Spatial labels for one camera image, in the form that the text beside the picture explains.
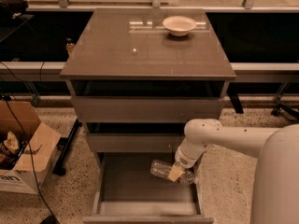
drawer front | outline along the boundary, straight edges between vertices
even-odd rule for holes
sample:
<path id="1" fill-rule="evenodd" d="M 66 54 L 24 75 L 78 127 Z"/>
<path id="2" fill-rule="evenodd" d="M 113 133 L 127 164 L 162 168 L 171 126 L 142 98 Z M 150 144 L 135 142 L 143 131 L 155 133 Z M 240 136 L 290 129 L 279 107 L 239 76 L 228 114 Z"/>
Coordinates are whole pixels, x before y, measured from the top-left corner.
<path id="1" fill-rule="evenodd" d="M 99 134 L 87 133 L 92 152 L 174 152 L 183 140 L 175 134 Z"/>
<path id="2" fill-rule="evenodd" d="M 73 97 L 72 104 L 82 122 L 187 122 L 218 119 L 223 99 L 128 99 Z"/>
<path id="3" fill-rule="evenodd" d="M 172 154 L 105 154 L 93 215 L 84 223 L 213 223 L 199 206 L 196 185 L 180 185 L 150 173 L 153 160 Z"/>

bowl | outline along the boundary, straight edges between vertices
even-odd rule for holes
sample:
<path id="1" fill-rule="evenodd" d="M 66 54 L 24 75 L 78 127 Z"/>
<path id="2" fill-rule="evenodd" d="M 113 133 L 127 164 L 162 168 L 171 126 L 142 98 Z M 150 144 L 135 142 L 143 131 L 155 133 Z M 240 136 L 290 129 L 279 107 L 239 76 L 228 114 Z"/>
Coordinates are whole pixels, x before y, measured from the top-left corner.
<path id="1" fill-rule="evenodd" d="M 171 35 L 185 36 L 196 27 L 196 21 L 183 16 L 173 16 L 164 19 L 163 26 Z"/>

speckled floor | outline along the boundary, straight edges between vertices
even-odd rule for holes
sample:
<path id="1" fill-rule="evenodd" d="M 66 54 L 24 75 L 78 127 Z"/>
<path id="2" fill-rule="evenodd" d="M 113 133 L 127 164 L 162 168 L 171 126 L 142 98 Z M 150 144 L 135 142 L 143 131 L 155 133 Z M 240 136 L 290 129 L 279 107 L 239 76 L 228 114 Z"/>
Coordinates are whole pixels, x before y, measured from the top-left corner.
<path id="1" fill-rule="evenodd" d="M 244 114 L 236 114 L 228 105 L 220 121 L 223 126 L 284 127 L 296 123 L 282 112 L 271 116 L 268 103 L 257 101 L 244 105 Z M 36 109 L 42 121 L 62 136 L 76 119 L 71 106 L 45 103 Z M 256 160 L 224 147 L 212 146 L 199 168 L 203 210 L 214 217 L 215 224 L 249 224 L 252 184 Z M 66 175 L 50 172 L 42 186 L 48 205 L 61 224 L 79 224 L 92 213 L 93 199 L 100 170 L 79 128 L 65 163 Z M 33 194 L 0 192 L 0 224 L 38 224 L 49 215 L 40 197 Z"/>

cabinet top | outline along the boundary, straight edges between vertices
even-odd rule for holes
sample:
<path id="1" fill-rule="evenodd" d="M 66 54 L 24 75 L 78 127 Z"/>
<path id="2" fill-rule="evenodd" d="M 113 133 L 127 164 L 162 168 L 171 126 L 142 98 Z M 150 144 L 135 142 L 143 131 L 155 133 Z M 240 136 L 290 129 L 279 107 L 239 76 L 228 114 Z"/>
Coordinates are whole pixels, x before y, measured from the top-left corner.
<path id="1" fill-rule="evenodd" d="M 170 16 L 191 18 L 196 27 L 172 36 L 163 26 Z M 202 9 L 98 8 L 61 77 L 233 80 L 235 72 Z"/>

plastic bottle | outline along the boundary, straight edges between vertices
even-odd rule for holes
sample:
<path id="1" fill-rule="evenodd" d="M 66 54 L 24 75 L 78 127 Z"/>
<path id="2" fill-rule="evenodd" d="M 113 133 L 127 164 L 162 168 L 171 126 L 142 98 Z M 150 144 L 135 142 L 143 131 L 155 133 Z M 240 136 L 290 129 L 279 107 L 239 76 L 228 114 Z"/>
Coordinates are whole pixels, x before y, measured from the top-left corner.
<path id="1" fill-rule="evenodd" d="M 170 180 L 168 176 L 171 171 L 171 168 L 171 164 L 164 161 L 155 160 L 151 163 L 150 172 L 155 176 L 159 176 L 161 178 Z M 184 170 L 184 173 L 177 179 L 176 182 L 178 182 L 179 184 L 190 185 L 196 181 L 197 178 L 195 177 L 194 173 L 189 169 L 186 169 Z"/>
<path id="2" fill-rule="evenodd" d="M 74 47 L 75 47 L 75 43 L 73 42 L 73 40 L 71 38 L 67 38 L 66 39 L 66 50 L 67 50 L 68 56 L 71 55 Z"/>

